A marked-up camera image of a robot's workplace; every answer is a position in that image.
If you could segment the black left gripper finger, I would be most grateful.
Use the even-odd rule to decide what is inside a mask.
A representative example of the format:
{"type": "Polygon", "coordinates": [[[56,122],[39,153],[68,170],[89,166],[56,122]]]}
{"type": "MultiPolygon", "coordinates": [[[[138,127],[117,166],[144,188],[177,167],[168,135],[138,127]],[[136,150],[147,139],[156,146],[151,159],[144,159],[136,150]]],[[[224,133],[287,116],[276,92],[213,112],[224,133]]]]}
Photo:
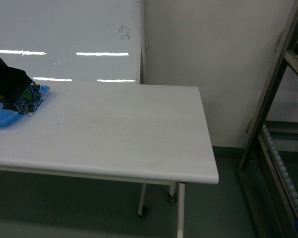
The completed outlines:
{"type": "Polygon", "coordinates": [[[31,84],[35,82],[24,70],[0,62],[0,98],[14,104],[31,84]]]}

